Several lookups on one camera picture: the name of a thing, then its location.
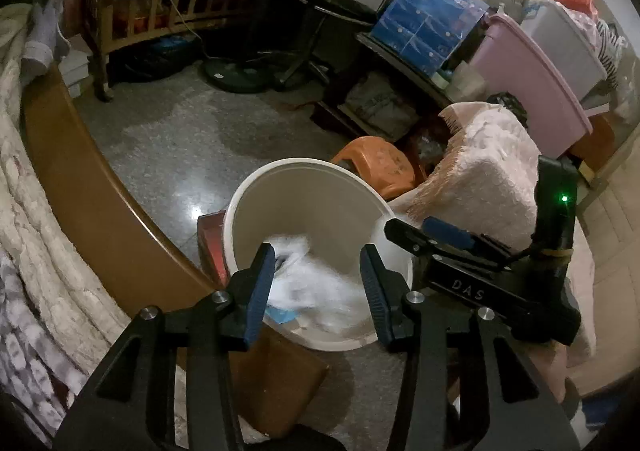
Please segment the patterned fleece bed blanket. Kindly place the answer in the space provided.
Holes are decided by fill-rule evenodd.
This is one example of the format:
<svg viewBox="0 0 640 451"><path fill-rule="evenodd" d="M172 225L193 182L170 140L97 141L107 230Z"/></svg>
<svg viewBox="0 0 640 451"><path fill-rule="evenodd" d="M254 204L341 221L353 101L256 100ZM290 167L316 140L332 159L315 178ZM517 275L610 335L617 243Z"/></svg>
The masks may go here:
<svg viewBox="0 0 640 451"><path fill-rule="evenodd" d="M40 321L14 262L2 253L1 392L46 447L86 380Z"/></svg>

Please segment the cream quilted bed cover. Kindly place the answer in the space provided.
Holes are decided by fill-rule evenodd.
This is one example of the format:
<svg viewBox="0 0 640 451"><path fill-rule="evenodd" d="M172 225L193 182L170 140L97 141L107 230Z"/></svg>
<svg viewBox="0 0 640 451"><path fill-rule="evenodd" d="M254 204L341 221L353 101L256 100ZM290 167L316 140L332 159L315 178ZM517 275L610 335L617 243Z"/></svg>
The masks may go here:
<svg viewBox="0 0 640 451"><path fill-rule="evenodd" d="M30 12L27 3L1 9L1 247L55 342L91 374L130 318L63 233L18 131Z"/></svg>

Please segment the white plastic trash bucket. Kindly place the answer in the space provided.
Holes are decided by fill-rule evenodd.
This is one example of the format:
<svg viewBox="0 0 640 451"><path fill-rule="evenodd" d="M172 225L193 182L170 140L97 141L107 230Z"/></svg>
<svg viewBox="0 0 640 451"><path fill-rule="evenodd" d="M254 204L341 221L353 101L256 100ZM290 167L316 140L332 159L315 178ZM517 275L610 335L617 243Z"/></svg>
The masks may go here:
<svg viewBox="0 0 640 451"><path fill-rule="evenodd" d="M375 245L384 265L412 282L412 258L386 240L383 227L393 211L366 182L314 158L285 158L252 172L234 192L224 213L222 253L229 272L246 268L260 244L275 235L303 235L311 252L362 284L359 255ZM347 336L304 329L296 321L268 327L293 343L320 351L350 351L376 341L373 321Z"/></svg>

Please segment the blue plastic drawer unit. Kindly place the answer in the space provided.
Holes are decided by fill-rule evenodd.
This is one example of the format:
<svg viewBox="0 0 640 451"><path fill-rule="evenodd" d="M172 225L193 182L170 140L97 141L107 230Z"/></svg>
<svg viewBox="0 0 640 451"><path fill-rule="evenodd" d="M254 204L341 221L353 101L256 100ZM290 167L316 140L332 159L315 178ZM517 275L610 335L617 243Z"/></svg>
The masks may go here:
<svg viewBox="0 0 640 451"><path fill-rule="evenodd" d="M372 28L371 37L431 76L487 10L483 0L393 0Z"/></svg>

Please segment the pink fluffy towel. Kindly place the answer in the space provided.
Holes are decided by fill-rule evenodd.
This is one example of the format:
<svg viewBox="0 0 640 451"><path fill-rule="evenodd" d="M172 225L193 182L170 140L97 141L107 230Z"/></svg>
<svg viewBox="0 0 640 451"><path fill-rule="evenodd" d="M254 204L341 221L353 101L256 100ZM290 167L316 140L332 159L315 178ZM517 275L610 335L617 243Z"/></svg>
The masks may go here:
<svg viewBox="0 0 640 451"><path fill-rule="evenodd" d="M455 103L439 117L452 133L444 158L431 176L392 200L390 207L415 226L433 216L487 234L514 251L526 249L536 219L537 145L515 115L498 104ZM584 231L577 226L567 271L567 289L582 314L577 341L568 347L553 343L529 349L559 401L565 398L567 370L596 352L593 284L593 255Z"/></svg>

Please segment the brown wooden bed frame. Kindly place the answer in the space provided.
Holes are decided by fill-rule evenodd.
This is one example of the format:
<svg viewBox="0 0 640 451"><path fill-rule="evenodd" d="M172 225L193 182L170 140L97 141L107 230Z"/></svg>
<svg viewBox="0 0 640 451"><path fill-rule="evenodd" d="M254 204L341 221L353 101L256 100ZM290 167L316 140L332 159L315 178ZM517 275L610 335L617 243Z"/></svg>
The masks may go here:
<svg viewBox="0 0 640 451"><path fill-rule="evenodd" d="M190 307L216 285L168 240L126 190L80 118L60 72L23 92L27 152L53 215L119 307ZM230 357L235 406L251 427L284 436L329 367L262 327L246 353Z"/></svg>

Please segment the white storage box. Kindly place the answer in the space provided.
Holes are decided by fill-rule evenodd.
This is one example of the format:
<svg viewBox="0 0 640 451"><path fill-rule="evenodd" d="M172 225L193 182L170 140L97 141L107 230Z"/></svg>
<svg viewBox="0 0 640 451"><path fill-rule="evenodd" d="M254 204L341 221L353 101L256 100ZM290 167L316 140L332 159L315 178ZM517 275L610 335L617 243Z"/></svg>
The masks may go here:
<svg viewBox="0 0 640 451"><path fill-rule="evenodd" d="M597 29L587 15L555 0L528 0L521 29L548 56L578 101L606 79L597 52Z"/></svg>

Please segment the blue plastic wrapper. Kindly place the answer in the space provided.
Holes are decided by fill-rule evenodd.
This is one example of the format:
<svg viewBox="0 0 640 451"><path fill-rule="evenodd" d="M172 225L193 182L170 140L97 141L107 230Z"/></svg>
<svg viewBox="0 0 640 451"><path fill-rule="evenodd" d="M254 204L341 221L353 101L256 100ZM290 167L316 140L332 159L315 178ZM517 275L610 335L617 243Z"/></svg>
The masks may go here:
<svg viewBox="0 0 640 451"><path fill-rule="evenodd" d="M271 323L277 325L290 323L295 321L297 318L297 313L295 311L280 309L270 305L267 306L265 314Z"/></svg>

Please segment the black fan base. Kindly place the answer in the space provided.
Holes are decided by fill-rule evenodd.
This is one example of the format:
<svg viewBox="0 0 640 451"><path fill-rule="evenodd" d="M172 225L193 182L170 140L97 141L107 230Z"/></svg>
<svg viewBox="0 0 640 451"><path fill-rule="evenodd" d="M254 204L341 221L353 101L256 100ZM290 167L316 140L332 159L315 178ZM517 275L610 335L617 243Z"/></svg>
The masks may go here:
<svg viewBox="0 0 640 451"><path fill-rule="evenodd" d="M208 56L200 65L200 73L207 84L234 94L288 92L307 82L292 56L277 52L257 52L243 58Z"/></svg>

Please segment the orange plastic stool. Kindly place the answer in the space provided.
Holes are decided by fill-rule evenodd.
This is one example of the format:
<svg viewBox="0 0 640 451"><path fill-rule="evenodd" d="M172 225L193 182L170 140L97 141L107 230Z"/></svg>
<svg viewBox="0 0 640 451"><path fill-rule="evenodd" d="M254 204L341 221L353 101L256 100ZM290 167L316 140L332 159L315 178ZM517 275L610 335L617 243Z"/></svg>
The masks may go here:
<svg viewBox="0 0 640 451"><path fill-rule="evenodd" d="M331 162L356 174L386 202L413 190L426 178L418 163L381 137L352 140Z"/></svg>

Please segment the pink storage bin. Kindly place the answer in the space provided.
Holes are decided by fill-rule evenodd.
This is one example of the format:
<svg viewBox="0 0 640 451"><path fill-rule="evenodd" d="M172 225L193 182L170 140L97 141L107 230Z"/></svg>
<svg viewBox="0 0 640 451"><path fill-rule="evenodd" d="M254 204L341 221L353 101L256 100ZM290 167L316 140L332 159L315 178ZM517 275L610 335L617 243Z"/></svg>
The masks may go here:
<svg viewBox="0 0 640 451"><path fill-rule="evenodd" d="M515 96L527 113L527 130L541 154L558 158L592 131L570 86L548 56L510 16L496 13L470 65L490 94Z"/></svg>

